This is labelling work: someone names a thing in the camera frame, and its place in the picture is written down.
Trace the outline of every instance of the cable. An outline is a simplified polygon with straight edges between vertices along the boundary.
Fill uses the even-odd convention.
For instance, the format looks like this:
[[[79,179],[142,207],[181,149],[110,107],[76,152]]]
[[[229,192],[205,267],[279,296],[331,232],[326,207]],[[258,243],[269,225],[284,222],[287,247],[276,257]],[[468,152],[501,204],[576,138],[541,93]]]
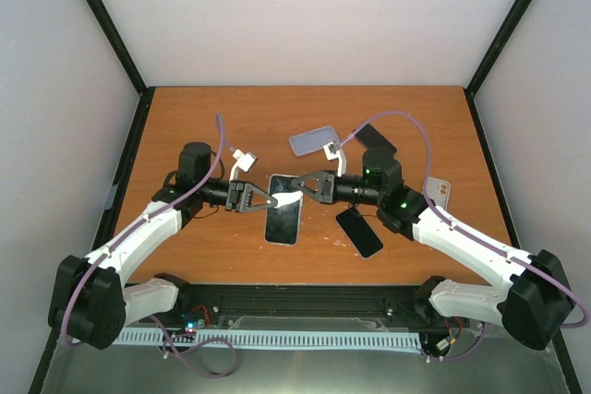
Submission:
[[[196,193],[210,179],[211,175],[213,174],[213,171],[215,170],[215,167],[219,163],[220,158],[222,156],[223,144],[224,143],[227,144],[227,140],[225,138],[225,128],[223,125],[223,117],[220,113],[217,113],[215,115],[215,124],[217,126],[218,132],[220,133],[220,144],[219,144],[219,147],[217,150],[217,154],[215,155],[215,158],[213,159],[213,163],[211,164],[211,167],[207,171],[205,176],[195,186],[193,186],[191,189],[189,189],[182,196],[176,198],[171,203],[164,205],[163,207],[161,207],[159,209],[156,209],[151,214],[148,214],[147,218],[141,218],[141,219],[137,220],[129,228],[122,231],[119,234],[119,236],[113,241],[111,246],[109,246],[109,248],[108,248],[109,254],[113,253],[117,249],[118,246],[120,246],[132,233],[134,233],[137,230],[137,228],[142,226],[144,223],[148,222],[150,219],[158,216],[159,214],[162,214],[163,212],[167,211],[170,208],[173,208],[176,204],[182,202],[187,197]],[[80,296],[80,293],[82,292],[82,289],[84,288],[84,285],[86,284],[86,282],[88,281],[88,279],[90,278],[90,275],[94,272],[94,270],[97,269],[99,267],[99,265],[101,265],[101,263],[107,257],[108,257],[108,255],[106,253],[99,256],[99,258],[84,273],[84,275],[80,279],[80,282],[78,283],[78,285],[74,289],[74,292],[72,292],[72,295],[70,296],[70,300],[68,301],[67,306],[66,306],[66,311],[64,311],[64,317],[62,318],[62,325],[60,327],[60,334],[59,334],[60,340],[62,341],[62,343],[64,344],[64,346],[66,348],[74,348],[74,347],[78,347],[82,344],[82,342],[73,343],[72,340],[70,340],[67,337],[67,325],[70,321],[70,317],[72,316],[72,311],[74,310],[74,305],[76,304],[76,301],[78,300],[78,297]]]
[[[190,347],[188,350],[184,350],[184,351],[180,352],[175,346],[175,341],[170,336],[170,334],[168,334],[168,331],[166,330],[166,328],[164,327],[164,325],[160,321],[160,319],[156,316],[150,316],[150,319],[158,326],[158,328],[160,328],[162,330],[164,338],[165,338],[165,342],[168,342],[168,346],[170,346],[171,350],[173,350],[173,354],[184,366],[186,366],[189,369],[189,371],[197,374],[198,376],[205,377],[205,378],[222,378],[222,377],[232,374],[236,370],[236,367],[238,365],[238,353],[237,353],[235,347],[232,346],[232,343],[230,343],[228,340],[224,339],[223,337],[212,337],[211,339],[204,340],[203,342],[199,343],[198,345]],[[222,371],[219,374],[211,374],[211,373],[206,373],[204,371],[201,371],[200,369],[197,369],[197,368],[191,366],[189,364],[189,362],[187,360],[185,360],[185,358],[183,357],[184,355],[187,355],[189,353],[200,350],[208,343],[216,343],[216,342],[223,343],[232,352],[232,363],[230,364],[230,366],[228,366],[228,368],[225,371]]]
[[[484,340],[484,336],[485,336],[486,332],[487,332],[487,324],[483,323],[482,324],[482,331],[480,331],[480,337],[478,337],[478,339],[474,342],[474,344],[470,348],[468,348],[466,351],[462,352],[461,354],[454,355],[453,357],[440,357],[439,359],[436,357],[433,357],[432,360],[434,360],[435,362],[438,362],[438,363],[445,364],[445,363],[457,362],[458,360],[465,359],[469,355],[472,355],[478,349],[478,347],[480,346],[480,344]],[[427,359],[427,363],[431,362],[430,355],[428,355],[423,350],[421,350],[420,352],[421,352],[421,355]]]
[[[575,302],[576,304],[579,305],[579,307],[581,308],[581,311],[583,312],[583,318],[581,320],[579,320],[578,322],[575,323],[566,323],[566,324],[562,324],[562,328],[580,328],[585,326],[587,323],[589,323],[589,319],[591,318],[591,313],[589,313],[589,309],[586,307],[585,303],[583,302],[583,300],[581,300],[575,293],[573,293],[570,289],[568,289],[566,286],[564,286],[562,283],[560,283],[559,281],[557,281],[556,279],[554,279],[553,277],[551,277],[550,275],[546,274],[544,271],[537,269],[536,267],[534,267],[533,265],[524,262],[523,260],[517,258],[517,257],[508,257],[507,253],[501,249],[499,249],[498,247],[489,244],[487,241],[480,239],[478,237],[476,237],[475,235],[473,235],[472,233],[468,232],[467,230],[465,230],[464,228],[462,228],[461,226],[452,226],[452,221],[450,221],[447,217],[445,217],[436,207],[435,204],[431,201],[431,199],[429,198],[428,194],[427,194],[427,180],[428,180],[428,176],[431,172],[431,163],[432,163],[432,156],[431,156],[431,144],[428,140],[428,135],[427,132],[425,131],[425,128],[423,128],[423,126],[410,114],[405,113],[403,111],[398,111],[398,110],[390,110],[390,111],[384,111],[382,113],[377,113],[375,115],[373,115],[372,117],[369,117],[368,120],[366,120],[363,124],[361,124],[360,126],[358,126],[355,130],[353,130],[351,132],[351,134],[349,134],[343,141],[343,143],[341,143],[341,146],[344,146],[345,143],[347,143],[348,141],[350,141],[353,137],[355,137],[355,135],[361,130],[361,128],[363,128],[365,125],[367,125],[368,123],[372,122],[375,119],[378,119],[380,117],[383,117],[385,115],[390,115],[390,114],[396,114],[396,115],[401,115],[402,117],[410,120],[413,124],[415,124],[416,128],[420,131],[421,135],[423,136],[423,141],[425,142],[425,149],[427,150],[427,166],[425,168],[425,177],[423,178],[423,196],[428,204],[428,207],[444,222],[446,223],[448,226],[452,227],[452,229],[454,229],[455,231],[457,231],[458,233],[462,234],[464,237],[467,237],[468,239],[476,242],[477,244],[484,246],[485,248],[487,248],[488,250],[497,253],[498,255],[508,258],[509,260],[511,260],[513,263],[516,263],[517,265],[520,265],[522,267],[524,267],[525,269],[527,269],[528,271],[533,272],[534,274],[538,275],[540,278],[544,279],[545,281],[547,281],[548,283],[550,283],[551,285],[553,285],[554,287],[558,288],[560,291],[562,291],[564,294],[566,294],[573,302]]]

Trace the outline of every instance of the phone screen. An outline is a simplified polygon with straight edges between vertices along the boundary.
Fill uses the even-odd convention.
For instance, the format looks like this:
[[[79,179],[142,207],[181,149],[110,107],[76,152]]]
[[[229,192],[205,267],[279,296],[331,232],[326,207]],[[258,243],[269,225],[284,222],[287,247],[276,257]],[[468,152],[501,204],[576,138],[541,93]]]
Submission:
[[[336,216],[336,221],[363,258],[373,256],[384,247],[357,209],[346,209]]]
[[[269,194],[291,193],[297,190],[292,187],[292,175],[272,175],[269,181]],[[272,244],[294,245],[299,232],[299,220],[302,199],[279,208],[267,209],[265,224],[265,240]]]

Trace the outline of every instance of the white wall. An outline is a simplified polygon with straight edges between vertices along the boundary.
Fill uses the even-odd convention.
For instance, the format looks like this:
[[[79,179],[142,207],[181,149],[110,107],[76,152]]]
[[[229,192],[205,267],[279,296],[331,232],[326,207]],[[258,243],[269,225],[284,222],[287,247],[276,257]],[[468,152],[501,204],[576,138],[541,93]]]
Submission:
[[[534,0],[476,96],[523,247],[557,254],[588,305],[590,30],[591,0]],[[563,332],[591,392],[591,326]]]
[[[58,263],[90,249],[137,102],[84,0],[0,0],[0,380],[26,392]]]
[[[466,85],[513,2],[103,1],[150,85]]]

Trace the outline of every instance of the wire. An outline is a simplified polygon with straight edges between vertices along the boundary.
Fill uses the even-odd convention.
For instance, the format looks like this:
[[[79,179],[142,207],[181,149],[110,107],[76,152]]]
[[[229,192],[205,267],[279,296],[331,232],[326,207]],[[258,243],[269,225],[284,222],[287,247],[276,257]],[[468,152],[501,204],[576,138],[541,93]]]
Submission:
[[[487,332],[487,324],[483,323],[482,330],[480,331],[480,337],[478,337],[478,339],[474,342],[474,344],[470,348],[468,348],[466,351],[462,352],[461,354],[454,355],[453,357],[440,357],[439,359],[434,357],[433,359],[431,359],[431,356],[429,356],[423,350],[421,350],[420,352],[421,352],[421,355],[427,359],[428,363],[431,360],[434,360],[435,362],[443,363],[443,364],[457,362],[458,360],[465,359],[469,355],[472,355],[474,352],[476,352],[476,350],[482,344],[482,341],[484,340],[484,336],[485,336],[486,332]]]
[[[174,339],[170,336],[170,334],[168,333],[168,331],[166,330],[166,328],[164,327],[164,325],[160,321],[160,319],[156,316],[150,316],[150,319],[163,332],[163,335],[164,335],[164,345],[163,346],[165,346],[165,344],[168,343],[168,346],[170,346],[171,350],[173,351],[173,354],[184,366],[186,366],[189,369],[189,371],[197,374],[198,376],[205,377],[205,378],[222,378],[222,377],[232,374],[236,370],[236,367],[238,365],[238,353],[237,353],[235,347],[232,346],[232,343],[230,343],[228,340],[224,339],[223,337],[213,337],[211,339],[204,340],[201,343],[199,343],[195,346],[192,346],[187,350],[180,352],[175,346]],[[232,352],[232,363],[230,364],[230,366],[228,366],[227,369],[225,369],[224,371],[222,371],[219,374],[212,374],[212,373],[206,373],[204,371],[201,371],[200,369],[191,366],[189,364],[189,362],[185,359],[185,357],[183,357],[184,355],[187,355],[192,352],[200,350],[201,348],[203,348],[205,345],[207,345],[209,343],[223,343]]]
[[[357,205],[356,203],[349,203],[347,205],[347,209],[349,209],[354,216],[357,217],[375,217],[376,219],[379,219],[378,216],[376,216],[375,214],[360,214],[359,212],[354,212],[353,209],[356,209],[359,205]]]
[[[215,205],[212,208],[215,208],[215,209],[212,212],[210,212],[209,214],[206,214],[204,216],[194,216],[193,219],[207,219],[208,217],[211,217],[213,214],[217,214],[218,211],[220,210],[220,207],[218,205]]]
[[[217,155],[218,155],[218,153],[217,153],[217,152],[215,152],[215,151],[212,151],[212,152],[211,152],[211,155],[212,155],[212,156],[217,156]],[[220,175],[219,175],[217,178],[221,180],[221,179],[223,179],[223,177],[225,176],[225,166],[223,165],[223,160],[222,160],[222,158],[220,158],[220,162],[219,162],[219,163],[220,163]]]
[[[454,318],[455,318],[455,321],[458,322],[459,330],[458,330],[458,334],[455,336],[455,338],[458,339],[458,337],[460,337],[460,334],[462,333],[462,328],[463,328],[462,319],[458,316],[455,316]]]
[[[445,328],[447,329],[447,335],[450,337],[450,349],[448,350],[451,351],[452,350],[452,346],[455,343],[455,337],[452,335],[452,329],[450,328],[450,322],[447,321],[447,318],[443,318],[443,321],[445,322]]]
[[[372,122],[375,119],[378,119],[380,117],[383,117],[385,115],[390,115],[390,114],[401,115],[402,117],[410,120],[413,124],[415,124],[416,128],[420,131],[421,135],[423,136],[423,141],[425,142],[425,149],[427,150],[427,166],[425,168],[425,177],[423,178],[422,193],[423,193],[423,197],[425,198],[425,201],[427,202],[428,207],[444,223],[446,223],[448,226],[450,226],[452,229],[454,229],[458,233],[462,234],[464,237],[467,237],[468,239],[476,242],[477,244],[484,246],[488,250],[490,250],[494,253],[497,253],[498,255],[507,258],[508,260],[511,260],[513,263],[520,265],[521,267],[527,269],[528,271],[533,272],[534,274],[538,275],[543,280],[547,281],[548,283],[550,283],[554,287],[558,288],[560,291],[562,291],[564,294],[566,294],[567,297],[569,297],[573,302],[578,304],[579,307],[581,308],[581,311],[583,312],[583,318],[575,323],[563,323],[561,326],[562,328],[581,328],[581,327],[585,326],[587,323],[589,323],[589,319],[591,318],[591,313],[589,313],[589,309],[587,308],[587,306],[585,305],[583,300],[581,300],[581,298],[579,298],[579,296],[577,296],[575,293],[573,293],[569,288],[567,288],[565,285],[563,285],[562,283],[560,283],[559,281],[554,279],[549,274],[546,274],[544,271],[534,267],[532,264],[526,263],[517,257],[508,257],[508,254],[505,251],[503,251],[503,250],[499,249],[498,247],[489,244],[487,241],[473,235],[472,233],[465,230],[461,226],[456,226],[455,224],[452,224],[452,221],[449,220],[447,217],[445,217],[435,207],[435,204],[431,201],[431,199],[429,198],[429,196],[427,194],[427,180],[428,180],[428,176],[431,172],[431,163],[432,163],[431,144],[428,140],[428,135],[427,135],[427,132],[425,131],[425,128],[423,128],[423,126],[413,116],[411,116],[408,113],[405,113],[403,111],[398,111],[398,110],[390,110],[390,111],[384,111],[382,113],[377,113],[377,114],[373,115],[372,117],[369,117],[368,120],[366,120],[363,124],[358,126],[356,129],[354,129],[351,132],[351,134],[349,134],[344,139],[343,143],[341,143],[341,146],[344,146],[345,143],[349,142],[353,137],[355,137],[355,135],[361,130],[361,128],[363,128],[368,123]]]
[[[223,149],[223,144],[227,143],[227,140],[225,139],[225,128],[223,125],[223,117],[220,113],[217,113],[215,115],[215,124],[217,126],[218,132],[220,133],[220,144],[219,144],[219,147],[217,150],[217,154],[215,155],[215,159],[213,159],[213,164],[211,165],[211,168],[207,171],[205,176],[203,176],[203,178],[195,186],[193,186],[191,189],[186,191],[186,193],[183,194],[182,196],[176,198],[171,203],[164,205],[163,207],[161,207],[159,209],[156,209],[151,214],[147,214],[146,218],[142,217],[142,218],[138,219],[131,226],[129,226],[124,231],[122,231],[113,240],[113,243],[109,246],[108,254],[113,253],[117,249],[118,246],[120,246],[132,233],[134,233],[144,223],[147,223],[152,218],[162,214],[163,212],[167,211],[170,208],[173,208],[176,204],[182,202],[187,197],[193,195],[210,179],[211,175],[213,174],[213,171],[215,170],[215,167],[217,166],[218,162],[220,161],[222,149]],[[97,260],[87,269],[87,271],[84,273],[84,275],[80,279],[80,282],[78,283],[78,285],[74,289],[74,292],[72,292],[72,295],[70,296],[70,300],[67,303],[66,310],[64,311],[64,317],[62,318],[62,325],[60,326],[59,337],[60,337],[60,340],[62,341],[62,343],[64,344],[64,346],[68,349],[75,348],[75,347],[81,346],[83,344],[81,341],[78,343],[73,343],[72,340],[70,340],[68,338],[67,325],[69,324],[70,317],[72,316],[72,311],[74,310],[74,305],[76,304],[76,301],[78,300],[78,297],[80,296],[80,293],[82,292],[82,290],[84,288],[84,285],[86,285],[86,282],[89,280],[90,275],[94,272],[94,270],[97,269],[99,267],[99,265],[101,265],[101,263],[108,257],[108,254],[105,253],[105,254],[100,255],[99,258],[97,258]]]
[[[205,315],[205,325],[209,325],[210,314],[207,312],[207,307],[204,304],[198,304],[197,306],[191,308],[191,313],[196,313],[199,310],[203,310],[203,314]]]

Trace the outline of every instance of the gray floor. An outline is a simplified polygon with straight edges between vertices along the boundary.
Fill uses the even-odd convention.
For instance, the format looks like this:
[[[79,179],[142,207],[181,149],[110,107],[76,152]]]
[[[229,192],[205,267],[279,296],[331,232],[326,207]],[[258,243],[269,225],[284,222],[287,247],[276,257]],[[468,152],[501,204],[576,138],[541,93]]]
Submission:
[[[90,346],[55,353],[43,393],[567,393],[553,351],[533,352],[491,331],[478,352],[458,363],[426,364],[391,352],[240,351],[229,377],[195,376],[156,347]],[[472,337],[463,334],[467,344]],[[227,350],[206,349],[190,362],[212,371],[229,363]]]

